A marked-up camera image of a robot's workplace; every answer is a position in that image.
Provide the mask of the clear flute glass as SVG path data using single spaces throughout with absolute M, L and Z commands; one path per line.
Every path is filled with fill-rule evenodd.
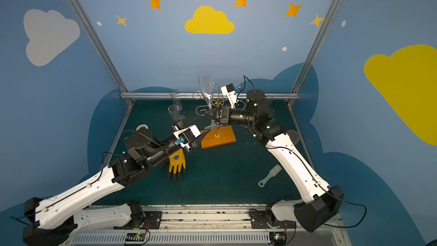
M 275 110 L 272 108 L 273 97 L 271 95 L 266 95 L 266 99 L 267 99 L 269 117 L 273 118 L 275 114 Z
M 198 75 L 198 82 L 201 90 L 201 94 L 207 103 L 208 110 L 212 110 L 213 100 L 213 79 L 211 73 L 203 72 Z
M 181 103 L 179 91 L 178 90 L 171 90 L 170 96 L 171 96 L 172 103 L 175 105 L 178 105 L 180 108 L 181 120 L 185 119 L 185 116 L 182 115 L 182 103 Z
M 178 105 L 172 104 L 168 107 L 168 113 L 174 122 L 181 119 L 180 108 Z

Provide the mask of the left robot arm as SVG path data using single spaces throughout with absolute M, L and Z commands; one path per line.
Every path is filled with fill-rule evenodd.
M 185 119 L 173 123 L 172 133 L 161 141 L 142 125 L 126 137 L 127 152 L 104 164 L 94 176 L 54 197 L 27 200 L 24 217 L 29 224 L 23 229 L 23 242 L 28 246 L 59 246 L 81 232 L 147 225 L 138 202 L 95 210 L 87 207 L 144 179 L 150 166 L 161 164 L 179 151 L 189 152 L 200 146 L 208 132 L 200 131 L 196 125 L 188 126 L 189 122 Z

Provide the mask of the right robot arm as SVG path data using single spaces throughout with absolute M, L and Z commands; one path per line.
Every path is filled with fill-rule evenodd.
M 345 202 L 339 186 L 331 186 L 305 160 L 284 127 L 269 116 L 269 102 L 262 90 L 250 90 L 244 108 L 237 108 L 239 95 L 233 84 L 221 88 L 229 104 L 205 113 L 216 125 L 246 125 L 252 136 L 280 163 L 292 179 L 301 202 L 280 200 L 267 208 L 271 225 L 276 222 L 298 222 L 307 232 L 327 224 Z

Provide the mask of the yellow black work glove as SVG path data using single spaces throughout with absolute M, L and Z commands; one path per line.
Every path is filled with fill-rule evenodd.
M 167 178 L 172 178 L 174 181 L 180 180 L 183 174 L 186 173 L 186 160 L 183 149 L 169 156 L 168 161 L 170 165 Z

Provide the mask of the white tape roll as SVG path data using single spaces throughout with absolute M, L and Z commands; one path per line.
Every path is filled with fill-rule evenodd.
M 137 126 L 136 131 L 139 131 L 139 130 L 141 130 L 143 128 L 144 129 L 148 129 L 149 127 L 146 124 L 141 124 L 141 125 Z

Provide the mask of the white plastic brush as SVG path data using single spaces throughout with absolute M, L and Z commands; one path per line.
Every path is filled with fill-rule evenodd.
M 282 167 L 280 165 L 275 165 L 272 169 L 269 170 L 266 177 L 258 182 L 258 186 L 260 188 L 263 188 L 267 184 L 267 182 L 273 177 L 275 177 L 281 170 Z

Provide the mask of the controller board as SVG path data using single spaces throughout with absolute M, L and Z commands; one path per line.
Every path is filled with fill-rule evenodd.
M 271 232 L 269 233 L 270 246 L 285 246 L 287 243 L 287 235 L 285 233 Z
M 141 246 L 148 239 L 148 234 L 145 232 L 129 232 L 125 235 L 125 246 Z

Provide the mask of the right controller board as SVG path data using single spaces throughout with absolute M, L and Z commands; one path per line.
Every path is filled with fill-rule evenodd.
M 285 233 L 271 232 L 269 233 L 270 246 L 285 246 L 287 243 L 287 235 Z

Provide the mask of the horizontal aluminium frame bar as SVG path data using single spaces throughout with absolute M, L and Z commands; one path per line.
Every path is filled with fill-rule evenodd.
M 272 97 L 276 100 L 297 100 L 299 99 L 298 93 L 266 93 L 268 97 Z M 132 99 L 132 100 L 168 100 L 171 99 L 171 94 L 169 92 L 122 92 L 120 94 L 122 99 Z M 200 92 L 194 93 L 183 93 L 179 94 L 179 98 L 182 100 L 199 100 L 203 96 Z

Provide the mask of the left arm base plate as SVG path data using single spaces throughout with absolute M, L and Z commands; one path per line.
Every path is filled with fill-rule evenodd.
M 163 212 L 161 211 L 144 211 L 140 215 L 138 229 L 158 230 L 162 221 Z

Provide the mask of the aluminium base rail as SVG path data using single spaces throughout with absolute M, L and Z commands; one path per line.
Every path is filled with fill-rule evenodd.
M 248 211 L 265 210 L 262 204 L 236 205 L 150 205 L 144 211 L 163 212 L 158 230 L 138 228 L 103 228 L 81 232 L 68 239 L 65 246 L 124 246 L 129 232 L 145 232 L 148 239 L 142 246 L 181 245 L 266 245 L 269 233 L 287 235 L 286 246 L 350 246 L 347 231 L 342 229 L 340 215 L 313 233 L 307 232 L 298 222 L 296 228 L 252 229 Z

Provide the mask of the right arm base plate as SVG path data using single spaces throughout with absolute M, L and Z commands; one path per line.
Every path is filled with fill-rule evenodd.
M 252 229 L 288 229 L 296 228 L 295 221 L 279 221 L 274 214 L 268 210 L 250 209 L 248 211 Z

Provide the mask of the left aluminium frame post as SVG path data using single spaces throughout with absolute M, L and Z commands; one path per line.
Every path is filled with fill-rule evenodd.
M 121 94 L 129 92 L 80 0 L 67 0 Z

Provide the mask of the aluminium frame post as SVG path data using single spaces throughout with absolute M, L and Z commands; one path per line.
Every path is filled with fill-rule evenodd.
M 319 27 L 316 37 L 314 39 L 314 42 L 310 48 L 310 51 L 308 53 L 308 56 L 297 76 L 297 79 L 293 85 L 293 88 L 291 90 L 291 94 L 293 95 L 293 98 L 288 99 L 287 105 L 288 108 L 291 110 L 292 105 L 295 100 L 299 99 L 299 92 L 302 88 L 303 83 L 305 82 L 305 79 L 313 66 L 313 63 L 317 57 L 317 54 L 322 47 L 322 44 L 329 32 L 329 29 L 341 7 L 341 4 L 344 0 L 331 0 L 327 12 L 325 13 L 325 18 L 322 21 L 322 25 Z
M 129 92 L 80 0 L 67 0 L 121 94 Z

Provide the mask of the right aluminium frame post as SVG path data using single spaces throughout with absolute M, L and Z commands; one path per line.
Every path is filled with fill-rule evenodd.
M 331 0 L 327 12 L 325 13 L 325 18 L 322 21 L 322 25 L 319 27 L 316 37 L 314 39 L 314 42 L 310 48 L 310 51 L 308 53 L 308 56 L 297 76 L 297 79 L 293 85 L 293 88 L 291 90 L 291 94 L 293 95 L 293 98 L 288 99 L 287 105 L 288 108 L 291 110 L 292 105 L 295 100 L 299 99 L 299 92 L 302 88 L 303 83 L 305 82 L 305 79 L 313 66 L 313 63 L 317 57 L 317 54 L 322 47 L 322 44 L 329 32 L 329 29 L 341 7 L 341 4 L 344 0 Z

